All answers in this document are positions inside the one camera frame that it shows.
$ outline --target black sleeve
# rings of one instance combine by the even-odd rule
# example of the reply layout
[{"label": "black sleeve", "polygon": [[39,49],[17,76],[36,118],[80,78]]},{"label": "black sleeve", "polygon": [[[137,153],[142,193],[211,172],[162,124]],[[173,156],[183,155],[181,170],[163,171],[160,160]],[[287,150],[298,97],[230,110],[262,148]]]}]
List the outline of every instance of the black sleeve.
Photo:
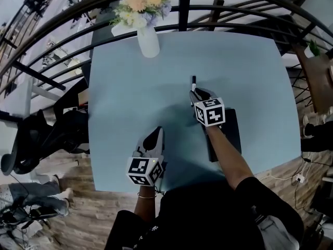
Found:
[{"label": "black sleeve", "polygon": [[127,210],[119,211],[105,250],[122,250],[123,246],[133,248],[147,228],[147,223],[138,215]]},{"label": "black sleeve", "polygon": [[236,188],[236,196],[247,208],[255,207],[258,214],[278,218],[287,231],[301,243],[304,224],[298,213],[258,179],[244,179]]}]

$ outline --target purple flower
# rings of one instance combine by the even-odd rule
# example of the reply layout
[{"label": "purple flower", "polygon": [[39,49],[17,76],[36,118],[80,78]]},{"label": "purple flower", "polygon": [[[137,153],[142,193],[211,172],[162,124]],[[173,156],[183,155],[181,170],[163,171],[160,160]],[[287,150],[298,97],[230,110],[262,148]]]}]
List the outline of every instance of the purple flower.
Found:
[{"label": "purple flower", "polygon": [[165,2],[164,4],[162,4],[162,6],[161,6],[162,16],[163,17],[167,17],[168,14],[170,13],[170,11],[171,11],[171,3],[168,0],[167,2]]},{"label": "purple flower", "polygon": [[150,13],[143,13],[142,16],[147,20],[147,27],[156,26],[157,25],[157,16]]}]

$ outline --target power outlet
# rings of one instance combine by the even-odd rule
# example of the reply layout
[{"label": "power outlet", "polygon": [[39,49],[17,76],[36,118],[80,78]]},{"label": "power outlet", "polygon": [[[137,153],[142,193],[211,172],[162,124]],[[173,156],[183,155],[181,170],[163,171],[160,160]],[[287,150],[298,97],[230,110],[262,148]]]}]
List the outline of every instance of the power outlet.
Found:
[{"label": "power outlet", "polygon": [[296,177],[296,180],[299,181],[300,183],[304,182],[305,177],[302,176],[301,174],[297,174],[295,177]]}]

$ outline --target blue tabletop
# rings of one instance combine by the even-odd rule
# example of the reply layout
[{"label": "blue tabletop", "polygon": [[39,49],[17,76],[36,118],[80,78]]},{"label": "blue tabletop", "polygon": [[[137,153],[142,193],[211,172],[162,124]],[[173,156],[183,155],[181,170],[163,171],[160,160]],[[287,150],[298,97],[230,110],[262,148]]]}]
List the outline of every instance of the blue tabletop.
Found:
[{"label": "blue tabletop", "polygon": [[192,75],[197,86],[236,110],[242,155],[253,173],[300,156],[297,109],[273,40],[207,31],[158,38],[161,51],[152,59],[141,54],[137,38],[94,49],[89,144],[96,190],[138,190],[125,175],[127,159],[156,126],[164,128],[168,162],[162,189],[222,177],[218,163],[209,162],[206,139],[193,118]]}]

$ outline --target white cube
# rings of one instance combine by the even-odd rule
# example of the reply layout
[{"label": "white cube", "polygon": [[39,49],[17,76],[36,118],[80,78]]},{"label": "white cube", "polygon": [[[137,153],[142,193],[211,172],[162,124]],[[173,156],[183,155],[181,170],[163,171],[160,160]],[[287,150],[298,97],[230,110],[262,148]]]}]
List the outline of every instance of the white cube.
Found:
[{"label": "white cube", "polygon": [[162,172],[158,158],[130,157],[127,162],[126,175],[137,185],[154,186]]},{"label": "white cube", "polygon": [[225,123],[224,104],[220,97],[196,102],[194,106],[197,120],[206,127]]}]

